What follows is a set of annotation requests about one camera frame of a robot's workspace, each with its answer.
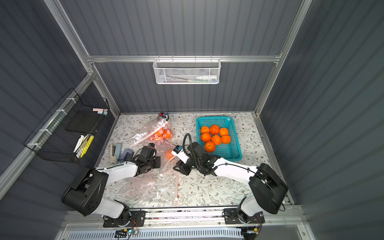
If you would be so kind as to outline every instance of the clear plastic bag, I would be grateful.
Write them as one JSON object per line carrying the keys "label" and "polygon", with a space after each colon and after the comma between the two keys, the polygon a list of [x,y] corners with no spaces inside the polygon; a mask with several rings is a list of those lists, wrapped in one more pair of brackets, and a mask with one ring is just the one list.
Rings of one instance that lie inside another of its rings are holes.
{"label": "clear plastic bag", "polygon": [[127,143],[130,147],[135,146],[136,144],[144,141],[149,138],[155,132],[160,129],[170,129],[170,124],[167,122],[165,118],[157,117],[149,122],[147,122],[144,127],[142,127],[139,132],[137,132],[134,136],[127,139]]}
{"label": "clear plastic bag", "polygon": [[170,122],[167,121],[164,127],[161,127],[157,132],[152,134],[148,139],[156,145],[162,145],[169,142],[173,137],[173,132],[170,129]]}
{"label": "clear plastic bag", "polygon": [[170,151],[175,145],[168,142],[156,145],[156,155],[160,156],[159,169],[152,169],[137,177],[124,179],[125,185],[118,196],[135,207],[177,206],[178,175],[173,166],[178,161]]}

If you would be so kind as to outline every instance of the vent grille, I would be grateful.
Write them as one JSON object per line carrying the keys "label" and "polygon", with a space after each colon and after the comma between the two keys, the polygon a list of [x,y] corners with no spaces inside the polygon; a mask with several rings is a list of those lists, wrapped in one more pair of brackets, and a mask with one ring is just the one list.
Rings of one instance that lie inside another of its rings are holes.
{"label": "vent grille", "polygon": [[[94,240],[117,240],[114,238],[116,230],[96,231],[71,231],[68,240],[94,239]],[[171,229],[141,229],[139,234],[132,235],[129,239],[169,239],[169,238],[222,238],[243,239],[241,230],[233,227],[210,227],[210,228],[171,228]]]}

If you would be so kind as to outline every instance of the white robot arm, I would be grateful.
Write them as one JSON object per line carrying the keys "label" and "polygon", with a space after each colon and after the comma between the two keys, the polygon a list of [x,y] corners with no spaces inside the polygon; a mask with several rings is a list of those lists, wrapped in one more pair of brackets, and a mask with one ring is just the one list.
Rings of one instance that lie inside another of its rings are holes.
{"label": "white robot arm", "polygon": [[160,157],[156,157],[154,144],[144,146],[129,162],[95,169],[83,169],[72,181],[61,197],[61,201],[84,216],[100,214],[110,218],[121,219],[124,225],[130,217],[129,207],[109,198],[103,197],[107,184],[146,173],[160,168]]}
{"label": "white robot arm", "polygon": [[248,223],[252,216],[262,211],[276,214],[288,191],[286,184],[267,164],[256,167],[230,162],[220,156],[208,155],[197,142],[187,149],[176,146],[172,154],[180,158],[174,170],[182,174],[189,175],[192,169],[197,169],[204,175],[213,174],[249,184],[252,194],[237,208],[238,218],[243,223]]}

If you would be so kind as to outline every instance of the teal basket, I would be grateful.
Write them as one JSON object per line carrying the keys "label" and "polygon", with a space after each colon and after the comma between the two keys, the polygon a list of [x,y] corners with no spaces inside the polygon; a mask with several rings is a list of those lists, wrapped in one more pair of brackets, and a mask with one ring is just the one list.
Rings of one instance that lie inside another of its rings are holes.
{"label": "teal basket", "polygon": [[196,120],[197,142],[204,148],[205,143],[200,139],[200,129],[202,126],[211,127],[218,125],[220,128],[226,127],[231,136],[229,144],[220,144],[216,146],[214,152],[210,153],[225,158],[231,162],[240,161],[243,155],[241,154],[239,140],[237,139],[235,123],[230,117],[202,117]]}

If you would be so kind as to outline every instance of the orange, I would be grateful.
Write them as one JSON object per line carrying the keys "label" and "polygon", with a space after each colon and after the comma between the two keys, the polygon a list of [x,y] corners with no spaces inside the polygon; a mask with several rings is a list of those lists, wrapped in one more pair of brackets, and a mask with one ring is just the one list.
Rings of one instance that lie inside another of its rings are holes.
{"label": "orange", "polygon": [[220,130],[220,127],[219,127],[219,126],[217,126],[217,125],[212,125],[212,126],[211,126],[211,129],[210,129],[209,131],[210,131],[210,133],[211,133],[212,135],[216,135],[216,134],[218,134],[219,130]]}
{"label": "orange", "polygon": [[155,133],[149,137],[149,140],[151,140],[152,142],[157,142],[157,141],[160,141],[163,139],[164,139],[164,137],[162,135],[158,135],[157,133]]}
{"label": "orange", "polygon": [[200,136],[200,139],[201,139],[201,141],[203,141],[203,142],[211,141],[211,134],[209,134],[208,132],[205,132],[205,133],[203,133],[203,134]]}
{"label": "orange", "polygon": [[164,133],[164,128],[160,128],[157,132],[155,132],[155,135],[157,134],[157,135],[163,135],[163,133]]}
{"label": "orange", "polygon": [[174,158],[174,156],[173,156],[173,154],[172,154],[172,151],[173,151],[173,149],[172,149],[172,150],[169,150],[168,152],[166,152],[166,158],[167,158],[169,161],[171,161],[171,160]]}
{"label": "orange", "polygon": [[170,129],[164,130],[163,137],[165,140],[169,140],[172,137],[172,131]]}
{"label": "orange", "polygon": [[216,149],[216,145],[212,141],[208,141],[205,143],[204,148],[207,152],[214,152]]}
{"label": "orange", "polygon": [[201,132],[201,133],[209,132],[209,127],[207,127],[207,126],[202,126],[201,129],[200,129],[200,132]]}
{"label": "orange", "polygon": [[211,140],[215,145],[220,145],[221,144],[221,137],[219,135],[215,135],[212,137]]}
{"label": "orange", "polygon": [[221,136],[221,142],[224,144],[230,143],[231,142],[231,136],[229,136],[229,135]]}
{"label": "orange", "polygon": [[220,128],[219,133],[220,133],[220,136],[229,135],[228,129],[225,127]]}

